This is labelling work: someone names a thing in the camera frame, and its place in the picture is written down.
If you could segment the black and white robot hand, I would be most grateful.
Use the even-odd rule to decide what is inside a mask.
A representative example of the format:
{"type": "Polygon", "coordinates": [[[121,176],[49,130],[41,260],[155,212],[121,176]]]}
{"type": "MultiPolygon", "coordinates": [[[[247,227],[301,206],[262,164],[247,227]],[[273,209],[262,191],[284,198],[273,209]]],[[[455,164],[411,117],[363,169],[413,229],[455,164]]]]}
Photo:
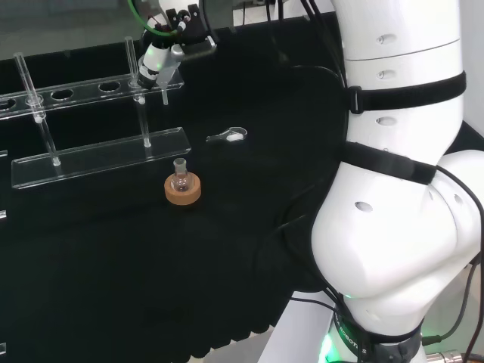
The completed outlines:
{"type": "Polygon", "coordinates": [[[216,42],[207,28],[202,1],[130,1],[143,26],[138,84],[147,90],[167,84],[184,61],[212,54],[216,42]]]}

